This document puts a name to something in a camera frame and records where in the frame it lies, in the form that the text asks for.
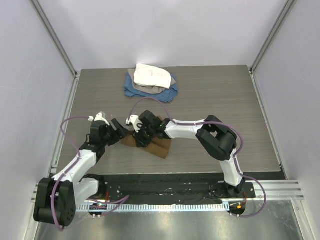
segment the stack of folded towels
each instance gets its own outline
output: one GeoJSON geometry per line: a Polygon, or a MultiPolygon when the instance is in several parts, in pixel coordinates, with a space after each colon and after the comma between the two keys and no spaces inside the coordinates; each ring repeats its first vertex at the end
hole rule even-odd
{"type": "Polygon", "coordinates": [[[132,97],[153,97],[170,103],[178,95],[176,77],[168,71],[138,63],[135,69],[128,69],[124,93],[132,97]]]}

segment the wall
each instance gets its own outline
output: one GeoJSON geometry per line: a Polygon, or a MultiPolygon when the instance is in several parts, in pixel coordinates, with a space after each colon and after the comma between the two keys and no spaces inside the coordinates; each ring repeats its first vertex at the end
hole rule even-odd
{"type": "Polygon", "coordinates": [[[0,232],[18,240],[73,78],[28,0],[2,0],[0,23],[0,232]]]}
{"type": "Polygon", "coordinates": [[[249,65],[286,0],[39,0],[74,67],[249,65]]]}
{"type": "Polygon", "coordinates": [[[320,2],[298,0],[256,77],[290,178],[320,229],[320,2]]]}

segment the blue towel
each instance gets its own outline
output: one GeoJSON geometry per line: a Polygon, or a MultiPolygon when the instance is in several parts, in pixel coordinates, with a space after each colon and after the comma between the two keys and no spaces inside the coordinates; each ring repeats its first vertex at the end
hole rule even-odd
{"type": "Polygon", "coordinates": [[[132,79],[129,75],[129,73],[126,74],[126,80],[124,84],[124,93],[126,96],[132,98],[132,97],[153,97],[155,99],[158,99],[161,102],[164,103],[170,103],[177,95],[178,95],[178,86],[177,84],[173,84],[170,86],[169,89],[164,90],[161,93],[158,94],[149,94],[145,93],[143,91],[139,91],[132,86],[132,79]]]}

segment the floor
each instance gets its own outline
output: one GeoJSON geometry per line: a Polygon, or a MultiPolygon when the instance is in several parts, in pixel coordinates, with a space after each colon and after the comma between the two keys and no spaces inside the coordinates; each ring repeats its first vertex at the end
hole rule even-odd
{"type": "MultiPolygon", "coordinates": [[[[165,69],[177,78],[179,94],[171,103],[166,103],[175,119],[195,121],[215,115],[242,133],[245,143],[238,159],[243,171],[280,170],[247,66],[165,69]]],[[[125,125],[130,109],[140,99],[125,96],[126,73],[124,68],[82,70],[71,116],[93,116],[103,111],[108,120],[117,118],[125,125]]],[[[151,100],[141,102],[134,114],[139,115],[144,110],[166,117],[163,109],[151,100]]],[[[90,123],[83,119],[69,122],[67,128],[77,146],[83,144],[89,131],[90,123]]],[[[73,147],[65,142],[58,171],[75,155],[73,147]]],[[[219,162],[211,158],[199,142],[191,139],[173,139],[166,159],[118,143],[108,147],[102,159],[89,171],[101,175],[198,172],[222,170],[219,162]]]]}
{"type": "MultiPolygon", "coordinates": [[[[261,205],[262,201],[248,201],[245,215],[261,205]]],[[[101,219],[88,216],[77,212],[63,232],[52,224],[40,223],[35,240],[303,240],[290,200],[269,201],[258,216],[246,219],[230,217],[225,211],[192,210],[114,213],[101,219]]]]}

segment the gray wood surface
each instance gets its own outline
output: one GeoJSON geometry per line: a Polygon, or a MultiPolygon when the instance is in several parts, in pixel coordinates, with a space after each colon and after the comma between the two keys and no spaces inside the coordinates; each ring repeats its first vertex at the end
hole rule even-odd
{"type": "MultiPolygon", "coordinates": [[[[279,171],[279,164],[265,124],[262,111],[247,66],[165,67],[177,78],[178,96],[165,106],[171,115],[182,121],[205,119],[215,115],[233,125],[245,139],[238,155],[240,167],[246,172],[279,171]]],[[[82,70],[71,116],[93,116],[100,111],[107,119],[117,118],[125,125],[132,106],[140,98],[124,94],[127,69],[82,70]]],[[[150,110],[165,117],[157,102],[141,102],[133,114],[150,110]]],[[[90,122],[72,120],[67,133],[78,146],[85,141],[90,122]]],[[[58,171],[76,155],[72,146],[63,144],[58,171]]],[[[222,172],[219,162],[211,158],[201,144],[191,139],[173,139],[166,159],[161,159],[138,148],[120,143],[106,148],[106,153],[92,174],[147,174],[222,172]]]]}

